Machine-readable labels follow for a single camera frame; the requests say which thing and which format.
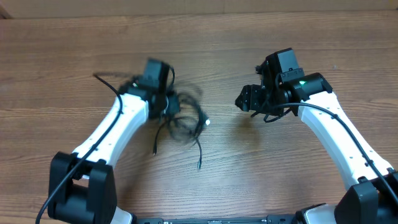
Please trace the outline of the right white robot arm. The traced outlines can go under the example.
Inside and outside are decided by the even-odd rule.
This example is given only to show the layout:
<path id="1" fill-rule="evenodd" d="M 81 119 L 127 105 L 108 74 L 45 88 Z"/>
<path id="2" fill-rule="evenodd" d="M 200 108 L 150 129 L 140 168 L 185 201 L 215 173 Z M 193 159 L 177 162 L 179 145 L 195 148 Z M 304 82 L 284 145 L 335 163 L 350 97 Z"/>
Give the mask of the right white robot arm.
<path id="1" fill-rule="evenodd" d="M 242 111 L 271 123 L 289 113 L 316 135 L 337 166 L 346 193 L 293 215 L 269 215 L 267 223 L 397 223 L 397 170 L 362 137 L 320 73 L 305 74 L 294 50 L 266 57 L 255 68 L 260 84 L 245 85 L 235 101 Z"/>

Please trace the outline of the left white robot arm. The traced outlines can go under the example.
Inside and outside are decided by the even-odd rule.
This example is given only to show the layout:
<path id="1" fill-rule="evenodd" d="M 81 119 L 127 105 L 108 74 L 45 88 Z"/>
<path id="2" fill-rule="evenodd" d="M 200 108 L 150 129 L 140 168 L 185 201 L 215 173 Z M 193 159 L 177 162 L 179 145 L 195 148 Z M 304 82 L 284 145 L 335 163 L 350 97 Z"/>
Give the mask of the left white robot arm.
<path id="1" fill-rule="evenodd" d="M 72 153 L 58 152 L 50 163 L 49 196 L 40 209 L 65 223 L 133 224 L 137 217 L 118 207 L 114 168 L 134 133 L 148 120 L 166 115 L 175 80 L 173 66 L 149 58 L 142 75 L 119 88 L 114 104 L 87 140 Z"/>

